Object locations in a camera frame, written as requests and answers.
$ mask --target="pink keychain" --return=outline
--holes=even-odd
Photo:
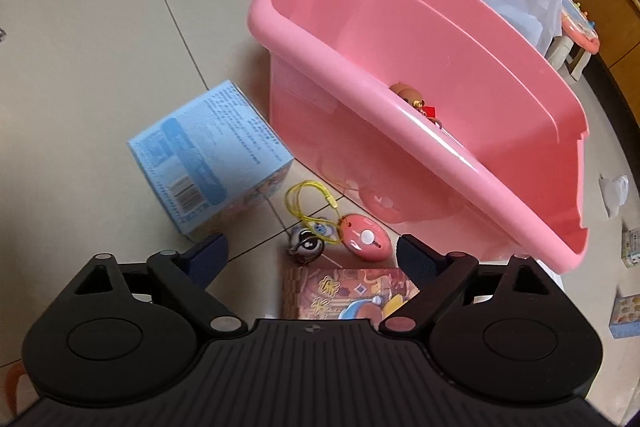
[[[360,214],[349,214],[340,220],[340,238],[351,253],[369,263],[384,261],[394,253],[385,229]]]

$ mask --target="pink plastic basin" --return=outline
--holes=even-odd
[[[578,266],[586,117],[482,1],[254,0],[248,23],[271,52],[274,129],[373,216],[441,253]]]

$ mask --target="small figurine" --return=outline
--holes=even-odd
[[[417,110],[421,115],[428,120],[431,120],[434,124],[442,129],[442,123],[440,120],[436,118],[436,108],[431,107],[431,105],[424,105],[424,100],[422,99],[422,94],[417,89],[414,89],[411,86],[407,86],[406,84],[394,84],[389,87],[396,95],[402,98],[406,103],[411,105],[415,110]]]

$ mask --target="barcode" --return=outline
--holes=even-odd
[[[183,214],[189,214],[197,206],[204,203],[204,196],[194,185],[190,176],[185,176],[171,185],[169,193]]]

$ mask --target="small toy box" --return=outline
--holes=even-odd
[[[640,336],[640,294],[616,298],[609,330],[614,339]]]
[[[229,80],[130,140],[129,147],[175,226],[194,239],[271,196],[293,161]]]
[[[369,319],[378,325],[418,288],[399,268],[288,270],[284,278],[286,319]]]
[[[622,261],[627,268],[640,264],[640,229],[622,233]]]

